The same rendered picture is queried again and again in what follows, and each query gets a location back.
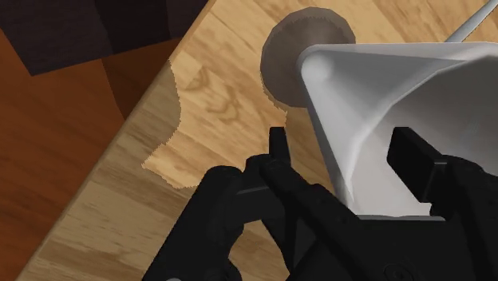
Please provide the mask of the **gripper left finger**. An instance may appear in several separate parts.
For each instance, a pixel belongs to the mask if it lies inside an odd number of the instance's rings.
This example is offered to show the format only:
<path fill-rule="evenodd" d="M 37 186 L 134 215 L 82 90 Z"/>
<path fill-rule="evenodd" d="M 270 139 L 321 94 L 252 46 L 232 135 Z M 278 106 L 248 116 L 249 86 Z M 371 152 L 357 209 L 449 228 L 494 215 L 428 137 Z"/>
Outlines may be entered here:
<path fill-rule="evenodd" d="M 204 174 L 141 281 L 243 281 L 229 253 L 245 224 L 258 220 L 283 255 L 286 281 L 366 281 L 346 233 L 354 214 L 291 167 L 284 128 L 270 129 L 269 145 L 244 170 Z"/>

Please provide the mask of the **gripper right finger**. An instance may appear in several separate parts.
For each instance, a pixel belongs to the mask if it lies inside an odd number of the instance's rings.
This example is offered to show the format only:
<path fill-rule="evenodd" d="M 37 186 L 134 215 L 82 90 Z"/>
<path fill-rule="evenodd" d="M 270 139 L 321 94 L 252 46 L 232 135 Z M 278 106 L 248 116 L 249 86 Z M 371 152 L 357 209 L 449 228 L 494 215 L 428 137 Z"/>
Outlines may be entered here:
<path fill-rule="evenodd" d="M 438 152 L 409 127 L 393 129 L 387 162 L 429 214 L 466 236 L 477 281 L 498 281 L 498 176 Z"/>

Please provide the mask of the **white square bowl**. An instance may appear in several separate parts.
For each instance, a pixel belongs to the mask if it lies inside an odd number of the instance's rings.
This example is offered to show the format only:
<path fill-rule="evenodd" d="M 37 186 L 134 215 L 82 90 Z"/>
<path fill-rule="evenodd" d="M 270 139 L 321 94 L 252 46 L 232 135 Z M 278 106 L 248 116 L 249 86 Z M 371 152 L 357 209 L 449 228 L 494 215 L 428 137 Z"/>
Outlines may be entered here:
<path fill-rule="evenodd" d="M 387 163 L 397 126 L 498 176 L 498 43 L 315 45 L 298 74 L 331 182 L 354 213 L 429 213 Z"/>

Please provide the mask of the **light wooden table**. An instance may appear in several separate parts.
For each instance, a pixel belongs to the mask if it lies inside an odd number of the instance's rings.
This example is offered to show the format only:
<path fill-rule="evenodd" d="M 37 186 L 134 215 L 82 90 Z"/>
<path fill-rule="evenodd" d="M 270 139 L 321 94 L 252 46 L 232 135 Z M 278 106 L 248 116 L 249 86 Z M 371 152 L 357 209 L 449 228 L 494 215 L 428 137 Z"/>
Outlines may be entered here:
<path fill-rule="evenodd" d="M 208 168 L 243 167 L 285 125 L 294 167 L 328 184 L 305 109 L 269 97 L 271 29 L 308 6 L 360 43 L 441 42 L 487 0 L 208 0 L 17 281 L 140 281 Z"/>

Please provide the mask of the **pale grey thin rod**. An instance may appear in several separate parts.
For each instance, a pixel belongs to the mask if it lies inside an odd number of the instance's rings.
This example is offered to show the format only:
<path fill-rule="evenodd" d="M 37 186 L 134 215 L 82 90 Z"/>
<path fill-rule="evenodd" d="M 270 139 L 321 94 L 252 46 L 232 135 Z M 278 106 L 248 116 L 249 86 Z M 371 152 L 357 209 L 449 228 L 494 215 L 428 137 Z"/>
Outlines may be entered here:
<path fill-rule="evenodd" d="M 498 0 L 488 0 L 477 12 L 459 26 L 445 40 L 445 43 L 463 42 L 497 7 Z"/>

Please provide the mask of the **grey-brown round disc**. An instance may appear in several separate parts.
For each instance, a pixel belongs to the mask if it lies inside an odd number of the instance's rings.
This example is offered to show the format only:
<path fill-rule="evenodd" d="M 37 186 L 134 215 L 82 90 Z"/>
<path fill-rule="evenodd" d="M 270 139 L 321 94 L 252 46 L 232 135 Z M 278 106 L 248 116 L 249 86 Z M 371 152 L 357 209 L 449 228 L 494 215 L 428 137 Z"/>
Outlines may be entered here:
<path fill-rule="evenodd" d="M 288 14 L 263 44 L 260 73 L 266 91 L 289 107 L 306 107 L 296 68 L 299 54 L 316 44 L 354 44 L 348 22 L 334 11 L 307 7 Z"/>

